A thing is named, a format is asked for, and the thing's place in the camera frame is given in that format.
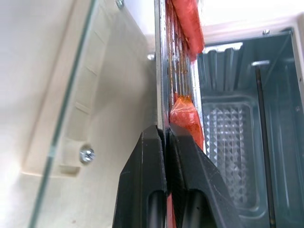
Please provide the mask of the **dark oven heating rod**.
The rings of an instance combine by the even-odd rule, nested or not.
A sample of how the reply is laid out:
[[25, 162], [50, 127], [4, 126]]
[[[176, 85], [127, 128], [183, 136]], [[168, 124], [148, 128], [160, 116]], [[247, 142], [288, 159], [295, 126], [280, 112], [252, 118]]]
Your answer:
[[267, 204], [268, 204], [268, 215], [270, 228], [276, 228], [276, 216], [275, 216], [275, 205], [272, 187], [271, 177], [271, 165], [270, 165], [270, 153], [268, 145], [267, 125], [266, 125], [266, 113], [263, 97], [263, 88], [261, 80], [261, 70], [259, 66], [255, 66], [256, 86], [258, 95], [258, 105], [261, 123], [261, 134], [262, 134], [262, 145], [264, 155], [264, 166], [265, 166], [265, 178], [266, 178], [266, 193], [267, 193]]

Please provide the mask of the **glass toaster oven door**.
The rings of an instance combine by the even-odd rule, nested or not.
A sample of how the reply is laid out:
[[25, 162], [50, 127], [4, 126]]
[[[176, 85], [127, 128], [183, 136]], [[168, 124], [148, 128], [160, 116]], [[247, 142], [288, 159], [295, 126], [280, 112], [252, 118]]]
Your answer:
[[0, 0], [0, 228], [112, 227], [120, 172], [155, 123], [143, 5]]

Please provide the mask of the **embossed silver crumb tray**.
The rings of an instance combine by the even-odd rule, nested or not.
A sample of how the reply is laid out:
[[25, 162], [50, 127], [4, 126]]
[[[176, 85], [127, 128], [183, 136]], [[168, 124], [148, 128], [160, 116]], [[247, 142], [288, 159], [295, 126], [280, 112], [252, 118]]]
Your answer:
[[202, 98], [205, 150], [228, 188], [244, 228], [269, 228], [258, 101], [248, 95]]

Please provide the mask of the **red sausage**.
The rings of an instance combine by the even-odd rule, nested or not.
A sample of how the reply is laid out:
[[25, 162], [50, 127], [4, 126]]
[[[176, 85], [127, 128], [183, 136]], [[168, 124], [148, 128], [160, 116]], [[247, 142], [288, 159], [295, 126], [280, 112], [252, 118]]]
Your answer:
[[205, 47], [197, 0], [171, 1], [188, 44], [190, 60], [193, 62]]
[[189, 95], [174, 94], [174, 105], [169, 113], [169, 122], [189, 131], [195, 143], [203, 150], [204, 134], [198, 111]]

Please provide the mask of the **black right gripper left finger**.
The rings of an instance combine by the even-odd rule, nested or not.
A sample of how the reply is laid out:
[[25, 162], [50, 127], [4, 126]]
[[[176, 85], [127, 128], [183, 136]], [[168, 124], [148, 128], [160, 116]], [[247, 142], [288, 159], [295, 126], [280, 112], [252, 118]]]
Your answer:
[[162, 141], [151, 125], [120, 173], [112, 228], [166, 228], [166, 198]]

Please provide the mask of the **silver metal baking tray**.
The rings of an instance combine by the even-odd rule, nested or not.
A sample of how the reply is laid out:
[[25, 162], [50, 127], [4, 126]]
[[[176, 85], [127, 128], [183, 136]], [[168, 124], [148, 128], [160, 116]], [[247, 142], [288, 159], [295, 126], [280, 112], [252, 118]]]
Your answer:
[[169, 145], [169, 113], [174, 105], [174, 94], [189, 95], [195, 105], [194, 67], [171, 0], [154, 0], [155, 48], [157, 79], [157, 127], [161, 134], [167, 181], [167, 227], [176, 228], [167, 168]]

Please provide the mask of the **cream toaster oven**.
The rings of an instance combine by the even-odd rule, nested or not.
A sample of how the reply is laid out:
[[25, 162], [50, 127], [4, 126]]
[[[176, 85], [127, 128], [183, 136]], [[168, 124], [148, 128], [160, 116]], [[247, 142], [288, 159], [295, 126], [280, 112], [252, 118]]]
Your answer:
[[276, 228], [304, 228], [304, 12], [207, 27], [207, 46], [194, 67], [202, 128], [204, 97], [258, 101], [255, 66], [261, 70]]

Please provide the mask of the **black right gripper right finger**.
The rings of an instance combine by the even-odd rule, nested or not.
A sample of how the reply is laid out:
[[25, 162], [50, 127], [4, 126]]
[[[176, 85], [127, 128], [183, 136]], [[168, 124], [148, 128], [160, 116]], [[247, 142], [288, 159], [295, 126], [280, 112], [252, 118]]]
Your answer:
[[191, 134], [171, 124], [167, 168], [176, 228], [243, 228], [228, 188]]

